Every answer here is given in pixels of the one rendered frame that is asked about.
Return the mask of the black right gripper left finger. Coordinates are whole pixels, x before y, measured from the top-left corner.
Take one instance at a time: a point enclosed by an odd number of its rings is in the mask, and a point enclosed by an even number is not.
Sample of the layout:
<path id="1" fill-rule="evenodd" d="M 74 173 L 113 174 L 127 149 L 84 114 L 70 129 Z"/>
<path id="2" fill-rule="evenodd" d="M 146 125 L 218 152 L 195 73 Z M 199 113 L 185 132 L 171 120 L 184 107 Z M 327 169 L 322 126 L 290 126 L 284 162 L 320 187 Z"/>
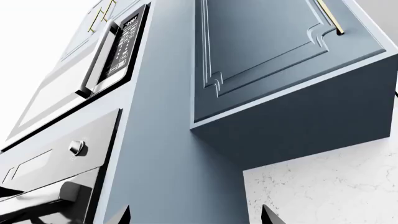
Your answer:
<path id="1" fill-rule="evenodd" d="M 118 212 L 116 224 L 130 224 L 131 213 L 129 205 L 123 206 Z"/>

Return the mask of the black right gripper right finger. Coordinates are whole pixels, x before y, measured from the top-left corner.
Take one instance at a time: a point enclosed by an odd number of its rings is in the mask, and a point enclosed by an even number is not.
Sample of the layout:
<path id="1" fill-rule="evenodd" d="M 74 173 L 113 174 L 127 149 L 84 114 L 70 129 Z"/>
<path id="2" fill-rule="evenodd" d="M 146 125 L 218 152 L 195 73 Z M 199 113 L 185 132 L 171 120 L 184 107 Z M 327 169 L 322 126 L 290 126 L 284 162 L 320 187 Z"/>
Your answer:
<path id="1" fill-rule="evenodd" d="M 261 221 L 262 224 L 285 224 L 267 205 L 262 205 Z"/>

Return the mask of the silver oven knob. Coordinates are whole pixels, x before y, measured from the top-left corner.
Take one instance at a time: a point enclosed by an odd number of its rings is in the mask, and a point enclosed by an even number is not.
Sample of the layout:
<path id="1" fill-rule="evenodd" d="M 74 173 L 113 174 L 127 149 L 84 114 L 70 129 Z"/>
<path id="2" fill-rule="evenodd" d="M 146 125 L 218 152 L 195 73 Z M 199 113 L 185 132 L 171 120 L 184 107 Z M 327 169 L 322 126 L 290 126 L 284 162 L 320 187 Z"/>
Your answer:
<path id="1" fill-rule="evenodd" d="M 88 147 L 86 143 L 82 140 L 80 141 L 71 141 L 68 150 L 73 154 L 73 156 L 86 156 L 88 152 Z"/>

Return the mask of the built-in stainless steel oven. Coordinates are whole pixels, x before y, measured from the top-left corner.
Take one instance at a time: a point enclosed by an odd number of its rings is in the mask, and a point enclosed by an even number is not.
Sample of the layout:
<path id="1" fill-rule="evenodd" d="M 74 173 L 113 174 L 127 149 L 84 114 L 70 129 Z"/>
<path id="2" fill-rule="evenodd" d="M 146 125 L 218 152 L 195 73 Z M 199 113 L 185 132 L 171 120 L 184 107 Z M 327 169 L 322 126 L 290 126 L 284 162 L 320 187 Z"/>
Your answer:
<path id="1" fill-rule="evenodd" d="M 111 111 L 32 152 L 15 152 L 10 157 L 3 157 L 0 159 L 0 173 L 8 171 L 11 167 L 18 167 L 19 175 L 42 167 L 50 171 L 74 171 L 102 167 L 101 173 L 104 182 L 122 113 L 123 111 L 120 109 Z M 68 150 L 73 140 L 82 140 L 86 143 L 88 147 L 86 156 L 73 156 Z"/>

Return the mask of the blue panelled cabinet door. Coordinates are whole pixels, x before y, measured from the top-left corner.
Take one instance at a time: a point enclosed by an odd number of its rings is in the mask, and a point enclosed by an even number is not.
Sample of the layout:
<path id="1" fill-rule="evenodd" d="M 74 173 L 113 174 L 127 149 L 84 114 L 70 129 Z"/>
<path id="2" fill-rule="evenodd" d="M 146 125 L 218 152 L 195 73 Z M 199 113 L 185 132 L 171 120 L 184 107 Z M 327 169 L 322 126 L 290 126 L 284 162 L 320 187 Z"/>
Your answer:
<path id="1" fill-rule="evenodd" d="M 344 0 L 196 0 L 195 121 L 385 50 Z"/>

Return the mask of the tall blue cabinet column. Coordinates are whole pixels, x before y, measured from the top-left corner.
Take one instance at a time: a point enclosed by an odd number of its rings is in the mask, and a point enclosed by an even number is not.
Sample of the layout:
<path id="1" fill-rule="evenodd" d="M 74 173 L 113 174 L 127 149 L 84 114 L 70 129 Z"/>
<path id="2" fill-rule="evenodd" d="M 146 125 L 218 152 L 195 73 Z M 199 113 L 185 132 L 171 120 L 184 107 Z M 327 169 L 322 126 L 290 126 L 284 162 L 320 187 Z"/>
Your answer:
<path id="1" fill-rule="evenodd" d="M 69 117 L 123 110 L 93 224 L 249 224 L 243 173 L 190 130 L 195 0 L 141 0 L 149 15 L 131 81 Z"/>

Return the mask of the built-in silver microwave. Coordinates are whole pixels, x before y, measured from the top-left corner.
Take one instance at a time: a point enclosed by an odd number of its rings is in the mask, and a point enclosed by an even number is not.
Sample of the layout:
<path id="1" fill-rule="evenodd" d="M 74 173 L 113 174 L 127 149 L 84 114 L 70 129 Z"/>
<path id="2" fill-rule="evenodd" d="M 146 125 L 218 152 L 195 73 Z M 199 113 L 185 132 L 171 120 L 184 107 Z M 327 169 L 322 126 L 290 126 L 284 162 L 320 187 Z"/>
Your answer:
<path id="1" fill-rule="evenodd" d="M 95 46 L 107 23 L 101 22 L 103 13 L 98 16 L 93 26 L 95 33 L 88 32 L 88 29 L 98 9 L 102 7 L 103 11 L 106 3 L 107 0 L 98 0 L 98 3 L 83 18 L 55 68 L 45 76 L 17 120 L 6 139 L 6 145 L 0 147 L 0 154 L 107 94 L 102 93 L 89 98 L 82 98 L 75 93 L 90 66 Z M 135 11 L 143 4 L 150 4 L 150 2 L 145 0 L 118 0 L 109 20 L 120 21 L 121 14 Z M 94 82 L 95 79 L 91 78 L 87 87 L 94 87 Z"/>

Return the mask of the black microwave control panel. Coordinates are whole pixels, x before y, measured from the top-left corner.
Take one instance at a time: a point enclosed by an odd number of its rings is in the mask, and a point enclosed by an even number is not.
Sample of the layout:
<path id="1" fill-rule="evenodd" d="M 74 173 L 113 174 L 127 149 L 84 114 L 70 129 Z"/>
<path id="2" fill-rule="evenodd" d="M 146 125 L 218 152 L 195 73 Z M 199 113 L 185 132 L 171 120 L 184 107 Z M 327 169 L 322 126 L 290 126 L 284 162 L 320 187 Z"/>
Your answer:
<path id="1" fill-rule="evenodd" d="M 121 14 L 120 21 L 114 20 L 120 28 L 91 96 L 112 91 L 131 79 L 149 9 L 150 4 L 143 4 Z"/>

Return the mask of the blue wall cabinet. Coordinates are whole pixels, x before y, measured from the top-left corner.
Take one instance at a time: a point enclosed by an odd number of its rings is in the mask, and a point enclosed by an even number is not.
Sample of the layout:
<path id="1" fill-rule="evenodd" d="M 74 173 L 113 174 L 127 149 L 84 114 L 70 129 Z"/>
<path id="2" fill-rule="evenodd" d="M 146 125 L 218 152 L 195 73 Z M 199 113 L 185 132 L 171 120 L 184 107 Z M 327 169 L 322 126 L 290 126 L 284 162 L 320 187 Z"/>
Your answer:
<path id="1" fill-rule="evenodd" d="M 194 72 L 193 134 L 242 170 L 388 137 L 398 46 L 356 0 L 344 2 L 382 45 L 383 53 L 201 121 L 194 120 Z"/>

